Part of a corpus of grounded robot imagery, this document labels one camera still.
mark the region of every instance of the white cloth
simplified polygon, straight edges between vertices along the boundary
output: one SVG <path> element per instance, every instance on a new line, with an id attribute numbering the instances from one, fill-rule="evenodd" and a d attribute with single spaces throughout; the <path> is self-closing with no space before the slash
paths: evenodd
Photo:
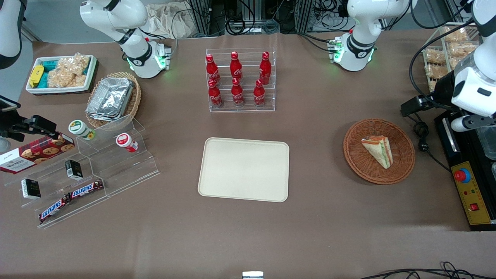
<path id="1" fill-rule="evenodd" d="M 148 4 L 148 30 L 146 32 L 156 35 L 166 35 L 169 38 L 187 38 L 197 33 L 196 26 L 191 17 L 191 11 L 186 10 L 174 15 L 184 9 L 191 9 L 184 2 L 170 2 L 165 4 Z"/>

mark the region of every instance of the clear acrylic bottle rack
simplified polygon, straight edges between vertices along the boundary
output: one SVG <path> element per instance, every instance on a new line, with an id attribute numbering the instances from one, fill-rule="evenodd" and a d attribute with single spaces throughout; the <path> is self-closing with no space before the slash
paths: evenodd
<path id="1" fill-rule="evenodd" d="M 243 95 L 245 104 L 243 107 L 236 107 L 233 103 L 231 87 L 233 86 L 231 70 L 231 52 L 238 52 L 239 60 L 243 65 Z M 253 101 L 253 90 L 255 82 L 260 77 L 260 62 L 262 61 L 262 53 L 269 52 L 269 61 L 272 64 L 269 84 L 264 85 L 265 89 L 265 105 L 261 108 L 256 108 Z M 210 112 L 267 112 L 276 110 L 276 51 L 274 48 L 247 48 L 247 49 L 207 49 L 206 54 L 211 54 L 215 63 L 219 67 L 221 80 L 217 84 L 220 90 L 224 106 L 222 108 L 212 107 L 210 98 L 208 98 L 208 75 L 205 73 L 207 81 L 208 105 Z"/>

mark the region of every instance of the brown table surface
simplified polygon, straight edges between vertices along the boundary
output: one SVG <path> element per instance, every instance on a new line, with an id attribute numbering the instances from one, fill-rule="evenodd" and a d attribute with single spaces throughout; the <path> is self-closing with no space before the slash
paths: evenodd
<path id="1" fill-rule="evenodd" d="M 363 118 L 392 121 L 417 144 L 413 123 L 399 107 L 416 95 L 408 64 L 431 34 L 383 32 L 373 60 L 360 72 L 331 65 L 325 52 L 296 35 L 181 40 L 169 71 L 138 79 L 143 98 L 136 118 L 148 130 L 146 144 L 161 174 L 46 230 L 36 228 L 33 211 L 7 198 L 17 189 L 0 187 L 0 275 L 221 279 L 262 270 L 268 279 L 348 279 L 451 261 L 495 276 L 496 233 L 468 232 L 450 174 L 427 154 L 417 151 L 411 175 L 390 186 L 366 182 L 344 160 L 344 134 Z M 277 52 L 276 111 L 210 114 L 205 49 L 267 45 Z M 97 80 L 129 71 L 116 43 L 33 48 L 34 57 L 93 54 L 100 62 Z M 414 74 L 427 90 L 422 66 L 418 59 Z M 71 120 L 85 119 L 87 98 L 23 92 L 20 113 L 42 115 L 67 132 Z M 431 150 L 445 162 L 432 125 L 439 113 L 422 116 L 431 124 Z M 286 142 L 288 199 L 200 196 L 209 137 Z"/>

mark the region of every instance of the red bottle cap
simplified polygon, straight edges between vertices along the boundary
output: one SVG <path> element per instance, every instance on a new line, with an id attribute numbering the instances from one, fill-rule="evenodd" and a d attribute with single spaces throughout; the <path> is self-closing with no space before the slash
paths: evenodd
<path id="1" fill-rule="evenodd" d="M 211 79 L 208 81 L 208 87 L 210 87 L 210 88 L 214 88 L 216 85 L 217 85 L 217 82 L 216 82 L 214 79 L 212 79 L 212 78 L 211 78 Z"/>

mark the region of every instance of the teal snack package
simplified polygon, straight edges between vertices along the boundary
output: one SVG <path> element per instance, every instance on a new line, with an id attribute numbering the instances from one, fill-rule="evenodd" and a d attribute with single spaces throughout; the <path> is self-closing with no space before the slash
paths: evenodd
<path id="1" fill-rule="evenodd" d="M 37 88 L 48 88 L 48 73 L 44 72 L 41 76 L 40 83 L 38 83 Z"/>
<path id="2" fill-rule="evenodd" d="M 45 68 L 45 71 L 51 71 L 57 67 L 57 60 L 51 60 L 51 61 L 43 61 L 43 67 Z"/>

